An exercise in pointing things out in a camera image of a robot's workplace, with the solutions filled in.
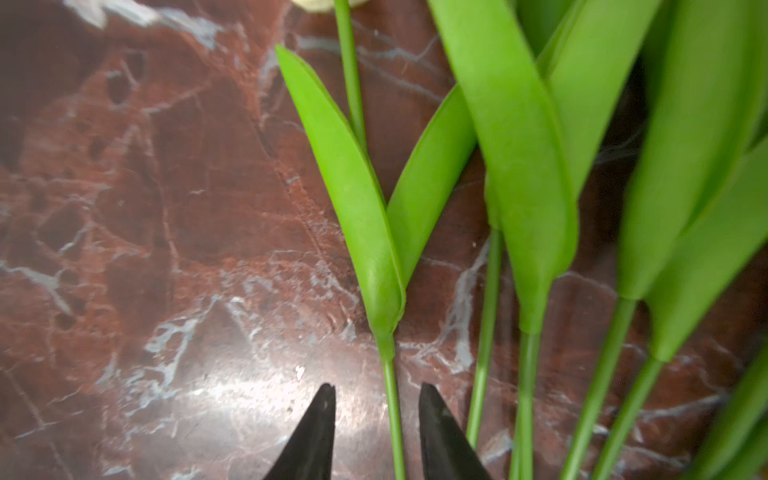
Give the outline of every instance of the brown marble countertop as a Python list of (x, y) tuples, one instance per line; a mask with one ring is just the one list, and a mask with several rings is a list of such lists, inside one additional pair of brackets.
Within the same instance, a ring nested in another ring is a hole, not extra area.
[[(140, 0), (162, 24), (141, 26), (100, 20), (87, 3), (0, 5), (0, 476), (258, 480), (331, 382), (333, 477), (392, 478), (376, 348), (273, 50), (298, 51), (345, 104), (333, 17), (287, 0)], [(453, 80), (423, 0), (371, 0), (353, 18), (369, 149), (389, 196)], [(641, 110), (627, 90), (620, 111)], [(535, 403), (541, 480), (557, 478), (610, 321), (637, 118), (609, 132), (581, 198), (578, 258), (551, 295)], [(466, 421), (483, 175), (475, 154), (396, 333), (414, 479), (421, 382)], [(516, 403), (512, 291), (507, 269), (478, 443), (496, 478)], [(755, 352), (766, 300), (763, 251), (664, 370), (615, 478), (674, 478), (689, 462)], [(641, 312), (589, 462), (646, 356), (648, 328)]]

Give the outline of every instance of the black pointed object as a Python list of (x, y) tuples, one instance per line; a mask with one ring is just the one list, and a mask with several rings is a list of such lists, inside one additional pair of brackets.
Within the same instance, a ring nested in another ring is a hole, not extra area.
[(440, 392), (429, 383), (422, 384), (419, 395), (419, 432), (426, 480), (491, 480)]
[(323, 383), (263, 480), (330, 480), (336, 389)]

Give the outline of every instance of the red marble table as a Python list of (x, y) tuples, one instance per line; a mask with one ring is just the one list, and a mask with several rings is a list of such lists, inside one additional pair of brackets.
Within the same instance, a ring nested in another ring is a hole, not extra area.
[[(333, 477), (392, 478), (378, 356), (273, 51), (299, 52), (344, 104), (333, 17), (287, 0), (141, 1), (162, 25), (110, 14), (99, 28), (79, 0), (0, 5), (0, 476), (259, 479), (331, 382)], [(453, 80), (423, 0), (371, 0), (353, 18), (370, 153), (389, 196)], [(535, 404), (542, 480), (557, 477), (610, 321), (642, 110), (629, 88), (619, 112), (630, 113), (617, 115), (581, 198), (578, 258), (551, 295)], [(410, 478), (422, 477), (421, 382), (466, 421), (483, 174), (475, 154), (396, 333)], [(664, 370), (615, 478), (675, 478), (689, 462), (766, 328), (766, 273), (762, 252)], [(508, 269), (502, 290), (478, 447), (496, 478), (516, 403)], [(648, 330), (640, 312), (587, 467)]]

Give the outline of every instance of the cream flower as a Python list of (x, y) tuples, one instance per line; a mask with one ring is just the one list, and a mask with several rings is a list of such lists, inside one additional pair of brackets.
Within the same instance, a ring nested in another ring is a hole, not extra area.
[[(349, 6), (355, 7), (368, 0), (349, 0)], [(333, 10), (333, 0), (293, 0), (293, 3), (308, 12), (330, 12)]]

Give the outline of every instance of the marble surface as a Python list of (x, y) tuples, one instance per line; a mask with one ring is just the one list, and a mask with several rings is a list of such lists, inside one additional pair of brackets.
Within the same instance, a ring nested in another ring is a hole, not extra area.
[[(392, 478), (378, 356), (273, 51), (299, 52), (343, 104), (333, 17), (287, 0), (141, 1), (0, 4), (2, 477), (258, 479), (331, 382), (334, 478)], [(353, 17), (370, 152), (389, 196), (453, 80), (423, 0), (372, 0)], [(610, 321), (642, 109), (628, 89), (581, 198), (578, 258), (551, 295), (535, 403), (542, 480), (564, 460)], [(466, 421), (487, 253), (483, 174), (475, 154), (396, 333), (414, 479), (420, 383), (435, 383)], [(510, 278), (507, 269), (478, 447), (496, 478), (516, 402)], [(763, 251), (662, 373), (615, 478), (674, 478), (689, 462), (765, 331), (766, 300)], [(639, 312), (587, 466), (646, 356), (648, 328)]]

